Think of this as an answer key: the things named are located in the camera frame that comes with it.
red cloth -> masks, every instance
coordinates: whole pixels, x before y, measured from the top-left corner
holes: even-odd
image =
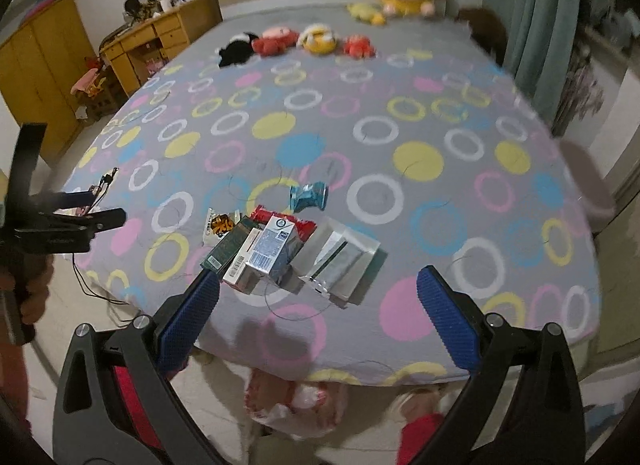
[[[444,416],[440,413],[423,416],[402,428],[400,447],[396,465],[408,465],[411,460],[422,450],[422,447],[431,439],[439,426],[442,425]]]

curtain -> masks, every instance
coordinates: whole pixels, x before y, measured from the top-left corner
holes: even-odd
[[[546,124],[556,116],[580,0],[484,0],[507,27],[504,63]]]

cabinet door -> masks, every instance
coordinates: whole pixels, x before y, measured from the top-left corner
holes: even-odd
[[[95,55],[78,15],[76,2],[56,2],[36,17],[31,27],[53,79],[75,111],[79,104],[71,95],[71,88],[88,70],[84,58]]]

yellow circle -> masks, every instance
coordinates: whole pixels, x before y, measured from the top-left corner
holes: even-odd
[[[116,147],[122,148],[126,146],[131,140],[138,136],[138,133],[141,129],[142,128],[140,126],[135,126],[134,128],[131,128],[129,131],[124,133],[116,142]]]
[[[306,79],[306,71],[295,70],[280,73],[273,81],[277,86],[293,86],[294,84],[300,84],[304,79]]]
[[[263,116],[251,128],[255,138],[269,140],[289,133],[296,125],[296,118],[291,113],[278,111]]]
[[[162,245],[165,241],[175,241],[178,243],[180,247],[180,254],[178,255],[178,259],[175,262],[174,266],[169,268],[169,270],[165,271],[155,271],[151,268],[151,259],[154,257],[154,254],[158,250],[158,247]],[[161,281],[166,281],[174,275],[175,272],[180,270],[180,267],[187,260],[187,255],[189,255],[189,241],[182,234],[178,234],[177,232],[171,232],[169,234],[164,234],[156,239],[156,242],[151,245],[151,248],[146,253],[145,257],[145,273],[146,276],[151,279],[151,281],[156,281],[157,283]]]
[[[127,274],[124,273],[124,270],[118,270],[118,269],[113,270],[109,274],[109,277],[107,278],[107,282],[104,285],[104,288],[106,288],[108,291],[111,291],[111,283],[113,283],[114,279],[121,280],[124,287],[129,288],[129,278],[127,277]]]
[[[444,106],[452,106],[453,108],[456,108],[460,114],[451,115],[442,109]],[[460,122],[469,118],[469,112],[465,109],[465,106],[453,99],[443,98],[434,100],[431,103],[431,111],[434,115],[439,116],[441,119],[444,119],[451,124],[460,124]]]
[[[351,385],[362,385],[356,377],[341,369],[320,369],[311,373],[305,381],[308,382],[344,382]]]
[[[549,242],[551,229],[556,227],[560,229],[564,242],[566,243],[566,253],[564,255],[558,255],[555,249]],[[545,245],[545,252],[551,262],[558,267],[564,267],[571,262],[571,258],[574,257],[574,241],[572,240],[569,230],[566,225],[558,218],[551,218],[545,221],[542,225],[542,240]]]
[[[491,104],[491,97],[473,86],[465,86],[462,90],[462,100],[476,108],[486,108]]]
[[[82,158],[80,158],[80,162],[78,162],[78,167],[79,168],[84,168],[84,166],[86,166],[89,161],[94,158],[95,153],[98,152],[98,148],[96,148],[95,146],[92,148],[87,149],[84,152],[84,155],[82,155]]]
[[[442,377],[447,374],[447,370],[442,364],[436,364],[433,362],[414,362],[402,369],[398,369],[398,371],[380,382],[380,385],[396,385],[402,379],[417,374]]]
[[[178,156],[186,155],[200,140],[198,132],[185,133],[174,138],[164,150],[164,158],[178,158]]]
[[[410,55],[416,60],[430,60],[433,59],[433,52],[429,50],[414,50],[413,48],[409,48],[406,51],[407,55]]]
[[[240,96],[244,96],[245,93],[253,93],[253,96],[249,97],[247,100],[244,100],[243,102],[236,102],[236,99]],[[249,86],[248,88],[241,89],[240,91],[231,95],[231,99],[229,99],[228,104],[232,108],[241,108],[243,106],[246,106],[251,101],[258,100],[260,98],[261,93],[262,91],[260,91],[260,88],[257,88],[255,86]]]
[[[526,307],[524,301],[512,291],[504,291],[494,295],[489,301],[484,303],[482,307],[483,313],[489,313],[501,304],[510,304],[516,312],[516,320],[511,325],[515,327],[523,327],[526,319]]]
[[[265,189],[274,187],[275,185],[284,185],[284,187],[293,187],[294,185],[297,186],[298,182],[296,182],[293,178],[276,177],[276,178],[271,178],[270,180],[265,180],[261,184],[257,185],[256,187],[254,187],[254,190],[251,191],[251,194],[249,195],[249,198],[247,198],[247,201],[246,201],[247,216],[250,216],[251,213],[254,211],[255,200],[258,198],[258,196],[260,196],[260,193]],[[284,211],[282,212],[284,214],[292,214],[291,210],[288,207],[284,209]]]
[[[213,99],[205,100],[193,108],[191,116],[194,119],[198,117],[206,117],[212,114],[216,109],[222,105],[222,99],[220,97],[213,97]]]
[[[525,174],[531,168],[531,158],[524,148],[513,140],[503,140],[495,146],[495,158],[511,174]]]
[[[407,104],[411,104],[415,106],[415,113],[413,115],[409,115],[406,113],[402,113],[396,109],[399,103],[405,102]],[[410,122],[417,122],[422,120],[427,116],[427,110],[425,107],[420,104],[416,99],[412,99],[411,97],[394,97],[391,99],[386,105],[387,111],[391,113],[396,119],[407,120]]]
[[[398,171],[411,180],[430,182],[442,174],[444,159],[433,146],[412,140],[396,148],[394,165]]]

white ring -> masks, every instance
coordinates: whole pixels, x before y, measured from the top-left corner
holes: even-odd
[[[571,306],[571,300],[574,298],[574,295],[578,295],[582,298],[582,303],[584,304],[584,315],[578,327],[571,328],[569,326],[569,306]],[[589,323],[589,315],[591,313],[591,301],[589,300],[589,296],[587,295],[586,290],[583,286],[572,286],[569,288],[569,292],[567,292],[566,297],[564,298],[564,302],[562,303],[562,309],[560,313],[560,322],[562,322],[562,329],[564,329],[564,333],[566,334],[567,339],[577,339],[582,332],[587,328],[587,324]]]
[[[167,82],[163,82],[160,86],[156,88],[156,91],[154,91],[154,95],[159,95],[160,93],[168,92],[174,84],[175,84],[175,80],[168,80]]]
[[[444,86],[456,90],[463,90],[468,86],[471,86],[471,81],[464,75],[458,75],[457,73],[446,73],[442,76],[442,83]]]
[[[362,210],[358,205],[358,191],[367,184],[372,182],[379,182],[385,184],[391,192],[394,194],[394,204],[384,214],[370,214]],[[402,212],[404,208],[404,193],[402,193],[402,187],[393,178],[386,176],[385,174],[367,174],[362,178],[358,178],[351,184],[351,187],[347,191],[347,207],[356,218],[360,221],[368,223],[369,225],[384,225],[385,223],[392,222]]]
[[[462,135],[463,137],[471,140],[476,145],[476,152],[465,153],[454,146],[453,137],[455,137],[456,135]],[[447,133],[444,135],[444,145],[449,150],[449,153],[451,153],[456,158],[459,158],[460,160],[464,160],[465,162],[477,162],[484,156],[484,144],[482,143],[482,140],[473,131],[469,131],[466,129],[459,128],[447,131]]]
[[[207,77],[206,79],[200,79],[199,81],[191,82],[189,84],[189,89],[187,91],[189,93],[197,93],[199,91],[206,90],[212,84],[213,84],[213,79],[211,77]]]
[[[157,108],[154,108],[151,111],[149,111],[149,113],[147,113],[144,117],[142,117],[141,121],[142,121],[143,124],[146,124],[147,122],[151,122],[152,120],[157,119],[165,111],[166,111],[166,104],[161,104]]]
[[[505,124],[513,126],[518,130],[518,132],[514,133],[512,131],[509,131],[504,127]],[[527,130],[524,128],[524,126],[513,117],[498,117],[497,121],[495,121],[495,128],[503,137],[510,138],[511,140],[515,140],[516,142],[525,142],[527,138],[529,138],[529,134],[527,133]]]
[[[495,263],[495,279],[491,285],[485,288],[478,288],[472,285],[466,280],[463,273],[463,264],[465,261],[465,254],[473,248],[484,249],[489,252],[489,255]],[[504,267],[504,258],[498,247],[494,243],[485,238],[469,238],[462,245],[462,248],[453,254],[453,263],[451,265],[453,269],[453,275],[458,283],[459,291],[468,293],[474,299],[488,299],[492,295],[495,295],[504,286],[504,280],[506,279],[506,269]]]
[[[291,73],[302,66],[299,60],[283,60],[271,67],[271,73],[275,75],[282,75],[284,73]]]
[[[146,90],[147,88],[150,88],[152,86],[155,86],[156,84],[158,84],[160,82],[160,77],[152,77],[151,79],[149,79],[148,81],[146,81],[143,85],[142,85],[142,89]]]
[[[414,62],[414,58],[407,54],[393,54],[386,58],[386,63],[394,68],[412,68]]]
[[[180,124],[180,128],[175,133],[172,133],[168,137],[165,137],[164,134],[167,131],[167,129],[174,126],[175,124]],[[160,134],[158,135],[158,142],[166,142],[167,140],[171,140],[172,138],[177,137],[181,132],[183,132],[186,129],[186,127],[187,127],[187,121],[185,119],[178,119],[176,121],[171,122],[171,124],[167,124],[164,128],[162,128],[162,131],[160,131]]]
[[[146,177],[146,180],[144,182],[142,182],[142,184],[140,184],[140,185],[134,184],[133,181],[135,180],[136,176],[138,175],[138,171],[140,169],[144,168],[145,166],[151,166],[151,174],[149,174],[149,176]],[[153,180],[153,178],[154,178],[154,176],[156,175],[157,172],[158,172],[158,161],[157,160],[147,160],[139,168],[135,168],[133,170],[133,172],[131,173],[131,176],[129,176],[129,190],[132,191],[132,192],[135,192],[137,190],[145,188],[147,185],[149,185],[149,182],[151,182],[151,180]]]
[[[104,150],[106,148],[110,148],[113,145],[113,143],[117,142],[118,139],[121,136],[122,136],[122,130],[117,130],[115,133],[112,133],[111,135],[109,135],[107,138],[104,139],[104,142],[102,143],[102,148]]]
[[[164,210],[167,204],[169,202],[172,202],[173,200],[184,201],[184,204],[186,205],[184,215],[176,224],[171,225],[170,227],[161,227],[160,223],[158,223],[160,213]],[[154,212],[154,216],[151,218],[151,230],[153,230],[153,232],[155,232],[156,234],[170,234],[172,232],[176,232],[180,227],[182,227],[189,221],[191,214],[193,214],[193,197],[187,191],[178,191],[175,194],[172,194],[158,206],[156,212]]]
[[[384,138],[367,137],[367,135],[362,132],[362,127],[365,124],[369,124],[369,122],[382,122],[383,124],[388,125],[391,131],[389,131],[389,134]],[[398,133],[398,124],[389,117],[364,117],[353,126],[353,138],[365,146],[381,146],[383,144],[388,144],[398,138]]]
[[[353,76],[351,76],[351,73],[360,73],[364,75],[361,75],[359,77],[356,76],[354,78]],[[368,70],[367,68],[360,68],[360,67],[349,68],[348,70],[340,73],[340,79],[342,79],[347,84],[358,84],[361,82],[366,82],[368,80],[371,80],[372,77],[373,77],[373,72],[371,70]]]
[[[297,97],[302,95],[312,95],[313,100],[307,102],[306,104],[293,104],[291,101]],[[322,93],[316,90],[298,90],[294,91],[291,95],[287,95],[286,99],[284,99],[284,106],[287,109],[300,111],[300,110],[308,110],[314,106],[318,106],[319,103],[322,102]]]
[[[231,117],[235,117],[235,116],[239,116],[241,118],[238,124],[231,126],[228,130],[224,130],[224,131],[221,131],[218,128],[218,126],[222,124],[222,122],[224,122],[226,119],[230,119]],[[248,120],[249,120],[249,113],[247,113],[246,111],[232,111],[231,113],[225,115],[224,117],[220,117],[217,121],[213,122],[213,125],[211,126],[211,134],[217,137],[219,135],[226,135],[228,133],[234,132],[235,130],[238,130],[242,126],[244,126]]]

